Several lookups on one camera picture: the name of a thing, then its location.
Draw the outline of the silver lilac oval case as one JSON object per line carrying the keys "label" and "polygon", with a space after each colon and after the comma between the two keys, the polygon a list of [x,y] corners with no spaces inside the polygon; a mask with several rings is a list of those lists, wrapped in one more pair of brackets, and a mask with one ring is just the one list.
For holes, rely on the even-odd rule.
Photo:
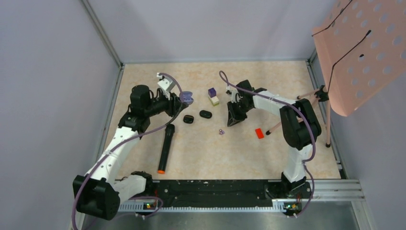
{"label": "silver lilac oval case", "polygon": [[193,92],[191,92],[191,91],[183,91],[180,94],[180,98],[183,100],[184,103],[186,103],[188,105],[191,105],[194,102],[194,99],[192,96],[193,96]]}

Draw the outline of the small black earbud case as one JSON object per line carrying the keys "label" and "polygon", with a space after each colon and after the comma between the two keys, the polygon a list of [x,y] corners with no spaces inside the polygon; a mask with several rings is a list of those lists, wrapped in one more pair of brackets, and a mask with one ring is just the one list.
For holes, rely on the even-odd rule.
{"label": "small black earbud case", "polygon": [[185,115],[183,117],[183,122],[186,124],[192,124],[194,122],[194,116],[192,115]]}

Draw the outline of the oval black charging case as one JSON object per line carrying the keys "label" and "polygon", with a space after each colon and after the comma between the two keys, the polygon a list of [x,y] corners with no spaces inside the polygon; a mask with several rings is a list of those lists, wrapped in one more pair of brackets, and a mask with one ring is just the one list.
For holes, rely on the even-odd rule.
{"label": "oval black charging case", "polygon": [[201,110],[199,112],[199,116],[205,119],[210,119],[212,118],[213,114],[210,111],[207,110]]}

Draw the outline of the red block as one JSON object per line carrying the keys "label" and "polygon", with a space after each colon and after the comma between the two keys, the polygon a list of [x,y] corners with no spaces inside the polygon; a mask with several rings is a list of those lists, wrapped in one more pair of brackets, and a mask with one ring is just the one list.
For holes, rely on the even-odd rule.
{"label": "red block", "polygon": [[262,138],[265,137],[265,135],[264,135],[264,133],[263,133],[263,131],[262,131],[261,128],[255,129],[255,133],[256,133],[258,139],[262,139]]}

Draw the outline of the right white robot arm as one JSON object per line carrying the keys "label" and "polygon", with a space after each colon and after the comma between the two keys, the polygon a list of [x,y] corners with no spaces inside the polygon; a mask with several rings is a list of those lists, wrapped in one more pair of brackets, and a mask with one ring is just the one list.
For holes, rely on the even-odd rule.
{"label": "right white robot arm", "polygon": [[280,118],[283,137],[288,145],[281,192],[286,197],[294,197],[305,182],[304,162],[314,156],[316,139],[321,134],[321,126],[311,102],[307,99],[285,99],[264,88],[255,89],[248,80],[236,86],[228,85],[226,94],[231,97],[227,103],[228,127],[244,121],[247,112],[252,109],[264,110]]}

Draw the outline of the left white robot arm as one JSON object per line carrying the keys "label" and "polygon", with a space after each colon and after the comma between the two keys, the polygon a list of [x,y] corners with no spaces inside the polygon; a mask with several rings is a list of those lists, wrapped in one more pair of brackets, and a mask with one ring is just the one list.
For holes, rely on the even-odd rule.
{"label": "left white robot arm", "polygon": [[146,176],[132,174],[116,182],[116,177],[130,151],[143,136],[158,131],[148,131],[150,118],[166,113],[174,120],[188,107],[184,92],[175,94],[169,88],[159,87],[152,95],[146,85],[132,88],[130,104],[118,123],[115,134],[96,164],[84,175],[78,175],[73,181],[75,201],[72,214],[77,212],[97,218],[111,220],[119,206],[140,195],[148,198],[153,194],[154,186]]}

